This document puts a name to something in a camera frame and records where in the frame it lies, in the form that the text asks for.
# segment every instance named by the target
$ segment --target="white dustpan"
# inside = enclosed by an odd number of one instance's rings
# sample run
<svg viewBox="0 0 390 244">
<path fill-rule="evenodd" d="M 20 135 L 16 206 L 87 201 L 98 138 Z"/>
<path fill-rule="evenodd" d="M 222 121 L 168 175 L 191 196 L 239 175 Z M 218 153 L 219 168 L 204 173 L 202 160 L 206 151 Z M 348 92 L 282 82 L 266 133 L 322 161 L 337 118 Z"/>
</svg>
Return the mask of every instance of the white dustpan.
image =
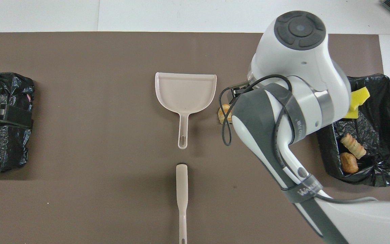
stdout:
<svg viewBox="0 0 390 244">
<path fill-rule="evenodd" d="M 180 115 L 177 145 L 188 145 L 188 118 L 207 108 L 216 91 L 216 75 L 156 73 L 156 96 L 168 110 Z"/>
</svg>

